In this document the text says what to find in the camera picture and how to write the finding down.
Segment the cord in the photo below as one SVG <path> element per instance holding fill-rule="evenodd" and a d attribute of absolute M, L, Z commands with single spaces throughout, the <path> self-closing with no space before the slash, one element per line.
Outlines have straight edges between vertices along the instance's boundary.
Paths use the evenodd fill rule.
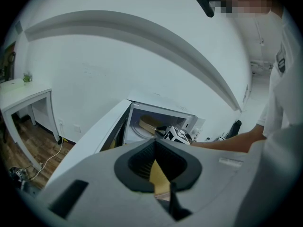
<path fill-rule="evenodd" d="M 46 163 L 44 164 L 44 167 L 42 167 L 42 169 L 41 169 L 40 171 L 38 171 L 38 173 L 37 173 L 35 176 L 31 177 L 31 178 L 29 179 L 29 181 L 34 180 L 34 179 L 39 175 L 39 173 L 43 171 L 43 169 L 45 168 L 45 166 L 46 166 L 48 160 L 52 159 L 53 157 L 55 157 L 56 155 L 58 155 L 58 154 L 60 153 L 60 151 L 61 151 L 61 149 L 62 149 L 62 144 L 63 144 L 63 134 L 62 134 L 63 131 L 62 131 L 62 129 L 61 129 L 62 123 L 60 123 L 59 125 L 60 125 L 60 131 L 61 131 L 61 136 L 62 136 L 60 150 L 58 151 L 57 154 L 55 154 L 55 155 L 53 155 L 52 157 L 48 158 L 47 161 L 46 161 Z"/>

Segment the wall outlet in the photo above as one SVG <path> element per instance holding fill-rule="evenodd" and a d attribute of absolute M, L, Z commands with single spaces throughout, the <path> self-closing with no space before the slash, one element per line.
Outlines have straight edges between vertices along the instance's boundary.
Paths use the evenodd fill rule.
<path fill-rule="evenodd" d="M 63 122 L 63 120 L 62 119 L 59 119 L 59 125 L 62 125 L 62 126 L 64 126 L 64 122 Z"/>
<path fill-rule="evenodd" d="M 81 128 L 80 128 L 79 125 L 74 124 L 74 129 L 75 129 L 76 132 L 81 133 Z"/>

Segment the table leg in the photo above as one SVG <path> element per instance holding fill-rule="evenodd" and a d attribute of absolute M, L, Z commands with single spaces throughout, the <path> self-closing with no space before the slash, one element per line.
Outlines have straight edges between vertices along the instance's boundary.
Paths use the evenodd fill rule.
<path fill-rule="evenodd" d="M 30 119 L 32 121 L 32 124 L 36 125 L 35 116 L 34 116 L 34 112 L 33 112 L 33 107 L 32 107 L 31 104 L 29 106 L 27 106 L 27 111 L 28 111 L 28 115 L 30 116 Z"/>
<path fill-rule="evenodd" d="M 51 127 L 52 127 L 52 130 L 53 130 L 53 135 L 54 135 L 56 141 L 59 141 L 60 138 L 59 138 L 58 131 L 57 131 L 57 128 L 56 128 L 55 120 L 53 118 L 53 110 L 52 110 L 50 92 L 48 92 L 47 95 L 46 95 L 46 108 L 47 108 L 48 119 L 51 123 Z"/>
<path fill-rule="evenodd" d="M 20 138 L 18 131 L 15 127 L 13 118 L 11 117 L 9 112 L 5 112 L 3 114 L 3 119 L 4 122 L 6 124 L 6 127 L 11 135 L 11 137 L 13 138 L 14 142 L 17 143 L 19 145 L 19 147 L 21 148 L 21 150 L 23 151 L 23 153 L 26 155 L 26 157 L 31 161 L 31 163 L 33 164 L 33 167 L 37 170 L 41 170 L 41 166 L 40 164 L 35 160 L 35 158 L 30 154 L 30 152 L 28 151 L 28 149 L 26 148 L 25 144 L 23 143 L 22 139 Z"/>

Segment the white label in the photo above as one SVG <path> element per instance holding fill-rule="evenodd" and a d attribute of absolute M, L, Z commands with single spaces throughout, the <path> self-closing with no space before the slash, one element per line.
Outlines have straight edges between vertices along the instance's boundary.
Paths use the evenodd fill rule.
<path fill-rule="evenodd" d="M 235 166 L 235 167 L 241 167 L 243 163 L 243 161 L 229 159 L 225 157 L 220 157 L 219 162 L 228 166 Z"/>

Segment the wooden floor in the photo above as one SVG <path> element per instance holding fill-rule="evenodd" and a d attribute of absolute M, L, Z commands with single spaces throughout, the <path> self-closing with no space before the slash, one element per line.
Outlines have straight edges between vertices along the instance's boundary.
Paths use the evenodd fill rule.
<path fill-rule="evenodd" d="M 19 125 L 18 132 L 20 137 L 37 162 L 42 162 L 44 165 L 48 158 L 55 155 L 59 151 L 60 145 L 58 145 L 54 136 L 38 125 L 33 126 L 30 120 L 23 123 L 15 123 Z M 20 168 L 30 166 L 30 161 L 27 159 L 18 145 L 14 143 L 8 132 L 6 135 L 6 144 L 4 144 L 2 139 L 0 139 L 0 155 L 7 170 L 9 170 L 12 166 Z M 41 171 L 37 178 L 32 181 L 33 185 L 42 189 L 46 185 L 56 167 L 71 150 L 72 146 L 72 144 L 64 141 L 61 152 L 47 162 L 45 169 Z M 29 167 L 27 169 L 27 173 L 29 177 L 32 177 L 37 173 L 37 171 L 33 167 Z"/>

